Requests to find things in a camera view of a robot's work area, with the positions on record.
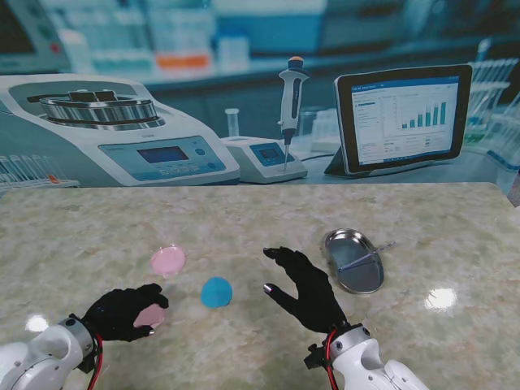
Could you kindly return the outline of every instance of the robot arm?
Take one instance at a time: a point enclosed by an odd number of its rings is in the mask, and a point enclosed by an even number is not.
[[[327,274],[313,266],[303,253],[279,248],[264,249],[264,254],[285,269],[296,284],[298,299],[274,284],[265,284],[265,293],[307,329],[329,335],[323,347],[309,347],[311,354],[305,364],[309,369],[325,368],[334,390],[337,384],[332,367],[344,376],[344,390],[428,390],[404,364],[381,362],[377,340],[371,339],[361,324],[348,323]]]
[[[59,390],[94,351],[86,327],[73,318],[25,343],[0,347],[0,390]]]
[[[89,373],[95,366],[91,390],[101,368],[102,340],[134,341],[153,334],[151,326],[133,324],[151,305],[168,307],[161,291],[157,284],[110,291],[82,319],[71,314],[27,344],[0,347],[0,390],[61,390],[72,370]]]
[[[362,326],[355,327],[331,343],[332,366],[344,376],[344,390],[428,390],[404,364],[379,356],[379,344]]]

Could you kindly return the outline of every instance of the display screen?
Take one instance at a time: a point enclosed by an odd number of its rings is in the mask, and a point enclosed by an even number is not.
[[[354,85],[359,165],[448,153],[458,85],[459,76]]]
[[[262,149],[260,150],[260,154],[264,158],[275,158],[279,157],[278,152],[275,149]]]
[[[188,156],[179,146],[167,148],[143,149],[137,151],[148,163],[164,163],[166,161],[188,160]]]
[[[7,5],[7,0],[0,0],[0,37],[0,54],[25,54],[35,51],[21,23]]]

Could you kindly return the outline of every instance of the tablet screen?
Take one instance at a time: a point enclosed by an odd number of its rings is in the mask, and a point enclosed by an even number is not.
[[[459,76],[387,80],[351,89],[360,166],[451,150]]]

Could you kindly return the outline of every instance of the metal tray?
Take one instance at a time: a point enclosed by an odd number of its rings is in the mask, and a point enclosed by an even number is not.
[[[381,288],[384,282],[381,257],[376,253],[359,266],[343,272],[338,272],[338,269],[375,249],[362,233],[353,229],[337,229],[329,232],[322,243],[322,251],[331,262],[338,281],[352,294],[370,294]]]

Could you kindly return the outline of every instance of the red cable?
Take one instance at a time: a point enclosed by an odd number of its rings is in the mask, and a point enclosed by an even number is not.
[[[90,382],[90,386],[87,390],[92,390],[94,386],[96,385],[96,381],[98,380],[98,376],[101,373],[101,367],[103,365],[103,340],[100,335],[96,335],[97,340],[97,348],[99,349],[99,357],[97,358],[96,362],[96,372],[94,374],[94,377],[92,381]]]
[[[332,339],[334,338],[334,335],[336,334],[337,329],[334,329],[331,331],[331,334],[328,335],[327,338],[327,344],[325,345],[325,358],[327,359],[327,362],[330,361],[331,358],[331,343]],[[327,366],[327,374],[328,374],[328,380],[331,382],[332,390],[338,390],[338,383],[336,383],[336,378],[334,378],[334,374],[332,373],[332,367]]]

